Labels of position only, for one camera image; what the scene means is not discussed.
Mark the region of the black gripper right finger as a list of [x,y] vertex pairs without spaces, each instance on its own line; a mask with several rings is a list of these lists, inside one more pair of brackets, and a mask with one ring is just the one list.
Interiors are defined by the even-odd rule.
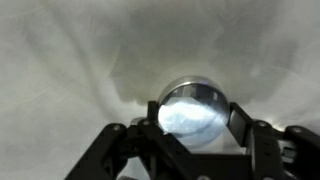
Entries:
[[251,158],[251,180],[320,180],[320,136],[299,125],[275,129],[230,103],[227,128]]

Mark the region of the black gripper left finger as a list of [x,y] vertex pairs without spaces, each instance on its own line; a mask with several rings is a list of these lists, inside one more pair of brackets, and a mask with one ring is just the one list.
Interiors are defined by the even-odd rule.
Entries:
[[103,128],[64,180],[116,180],[130,158],[138,157],[151,180],[193,180],[191,153],[157,125],[159,105],[149,101],[147,117],[125,127]]

